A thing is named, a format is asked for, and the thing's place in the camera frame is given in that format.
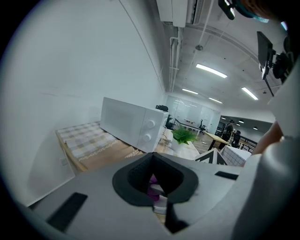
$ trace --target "microwave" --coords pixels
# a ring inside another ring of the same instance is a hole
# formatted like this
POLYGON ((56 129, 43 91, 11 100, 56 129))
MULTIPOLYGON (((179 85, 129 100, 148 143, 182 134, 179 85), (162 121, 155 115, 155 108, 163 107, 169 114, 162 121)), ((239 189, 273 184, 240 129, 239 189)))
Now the microwave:
POLYGON ((164 131, 167 118, 168 112, 105 97, 100 127, 141 151, 153 152, 164 131))

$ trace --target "white ceiling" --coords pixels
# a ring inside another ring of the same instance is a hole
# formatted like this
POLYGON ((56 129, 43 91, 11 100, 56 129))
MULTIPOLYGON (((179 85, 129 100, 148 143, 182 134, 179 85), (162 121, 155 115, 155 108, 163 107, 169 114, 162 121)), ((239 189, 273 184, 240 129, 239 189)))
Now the white ceiling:
POLYGON ((272 123, 257 121, 257 120, 253 120, 253 119, 243 118, 242 120, 244 121, 244 123, 240 123, 239 120, 241 118, 236 118, 236 117, 231 117, 231 116, 221 116, 221 117, 226 118, 225 120, 220 118, 220 122, 222 122, 222 123, 228 123, 229 120, 232 119, 234 121, 233 126, 236 126, 236 124, 238 123, 238 124, 240 124, 240 127, 243 127, 243 128, 253 129, 253 127, 257 127, 257 129, 258 129, 257 131, 262 132, 262 133, 266 133, 272 126, 272 123))
MULTIPOLYGON (((202 29, 206 20, 210 1, 206 1, 199 25, 187 25, 184 28, 184 40, 181 50, 179 73, 175 82, 175 91, 186 88, 199 93, 199 97, 214 98, 226 106, 265 107, 271 98, 266 83, 261 79, 257 60, 257 31, 262 31, 273 42, 273 48, 279 53, 286 35, 277 22, 262 23, 248 19, 236 12, 235 20, 229 20, 215 1, 207 29, 197 51, 202 29), (195 61, 190 67, 194 52, 195 61), (213 68, 228 75, 219 77, 196 68, 196 64, 213 68), (247 87, 259 100, 253 100, 241 88, 247 87)), ((272 73, 267 77, 273 93, 279 89, 281 81, 272 73)))

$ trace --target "table leg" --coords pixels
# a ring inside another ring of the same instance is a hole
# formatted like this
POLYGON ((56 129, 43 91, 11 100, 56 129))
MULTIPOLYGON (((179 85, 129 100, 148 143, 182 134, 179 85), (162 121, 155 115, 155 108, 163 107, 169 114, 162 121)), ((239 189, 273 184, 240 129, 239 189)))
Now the table leg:
POLYGON ((208 151, 212 149, 212 147, 214 146, 215 142, 216 142, 216 140, 213 140, 213 141, 212 141, 212 143, 211 143, 211 145, 210 145, 210 148, 208 148, 208 151))

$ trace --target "green plant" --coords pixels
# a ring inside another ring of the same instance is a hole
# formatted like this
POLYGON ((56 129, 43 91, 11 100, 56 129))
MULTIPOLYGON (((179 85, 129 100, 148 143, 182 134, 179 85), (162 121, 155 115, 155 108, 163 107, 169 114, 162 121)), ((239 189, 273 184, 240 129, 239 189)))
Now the green plant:
POLYGON ((179 127, 172 131, 173 138, 177 140, 178 144, 185 143, 188 144, 188 141, 197 141, 196 136, 188 130, 185 130, 183 127, 179 127))

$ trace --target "glass wall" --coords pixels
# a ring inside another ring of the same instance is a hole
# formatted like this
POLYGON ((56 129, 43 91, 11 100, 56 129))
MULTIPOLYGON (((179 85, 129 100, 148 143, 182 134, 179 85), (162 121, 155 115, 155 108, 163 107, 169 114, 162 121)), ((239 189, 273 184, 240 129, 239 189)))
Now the glass wall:
POLYGON ((205 129, 209 133, 215 134, 220 120, 220 112, 201 104, 171 96, 168 96, 166 106, 173 118, 172 122, 176 118, 181 123, 198 128, 202 120, 202 126, 205 125, 205 129))

